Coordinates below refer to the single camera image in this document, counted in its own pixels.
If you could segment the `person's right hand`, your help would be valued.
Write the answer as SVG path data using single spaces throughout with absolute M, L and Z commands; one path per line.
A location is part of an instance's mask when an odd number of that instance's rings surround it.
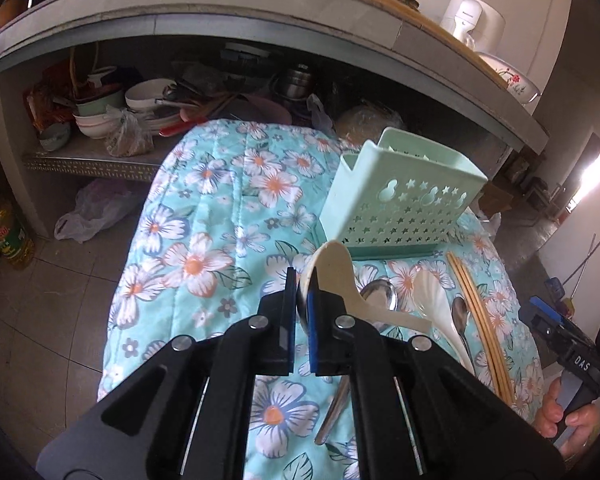
M 542 437 L 550 439 L 558 433 L 558 424 L 564 422 L 573 433 L 559 448 L 559 452 L 564 460 L 572 460 L 583 453 L 588 442 L 593 439 L 593 434 L 600 429 L 600 409 L 590 403 L 565 416 L 564 410 L 557 402 L 560 390 L 562 381 L 556 378 L 544 394 L 532 426 Z

